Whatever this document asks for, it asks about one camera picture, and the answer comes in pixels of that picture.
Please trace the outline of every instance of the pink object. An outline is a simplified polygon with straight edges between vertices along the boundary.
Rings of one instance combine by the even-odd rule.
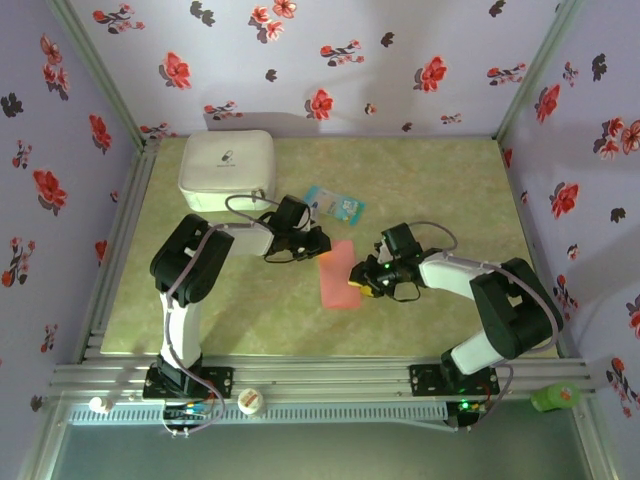
[[[360,306],[360,289],[348,284],[356,252],[351,240],[331,245],[331,251],[318,257],[320,294],[324,308],[349,309]]]

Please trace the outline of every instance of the white cap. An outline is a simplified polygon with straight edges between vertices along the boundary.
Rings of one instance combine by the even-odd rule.
[[[249,417],[260,415],[264,411],[264,407],[264,397],[253,388],[247,388],[238,395],[238,408]]]
[[[89,409],[96,413],[109,413],[113,408],[113,402],[108,398],[93,397],[89,400]]]

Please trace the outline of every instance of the white plastic container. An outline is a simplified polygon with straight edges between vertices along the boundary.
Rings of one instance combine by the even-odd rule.
[[[273,200],[273,138],[262,130],[194,133],[184,149],[178,187],[196,212],[224,211],[227,197],[237,194]],[[264,210],[269,206],[252,199],[231,203],[235,210]]]

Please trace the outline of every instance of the floral wallpaper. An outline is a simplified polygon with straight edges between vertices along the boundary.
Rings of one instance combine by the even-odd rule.
[[[585,3],[502,145],[534,256],[603,385],[598,399],[622,478],[636,478],[640,5]]]
[[[143,136],[438,136],[498,130],[559,2],[70,3]]]
[[[14,46],[0,49],[0,477],[14,479],[53,367],[74,360],[133,146],[45,2],[3,4],[0,30]]]

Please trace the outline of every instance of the metal bar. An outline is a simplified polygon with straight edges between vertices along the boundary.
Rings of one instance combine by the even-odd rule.
[[[495,135],[498,143],[502,143],[511,128],[512,122],[520,111],[520,108],[531,97],[531,93],[544,73],[545,68],[549,64],[553,53],[560,45],[561,40],[569,30],[571,22],[576,17],[578,10],[584,3],[584,0],[566,0],[560,4],[560,10],[556,15],[556,19],[551,25],[547,36],[538,49],[538,52],[531,61],[529,73],[524,77],[520,88],[516,92],[515,97],[513,97],[511,105],[509,105],[509,108],[507,109],[507,113],[502,119],[502,123]]]

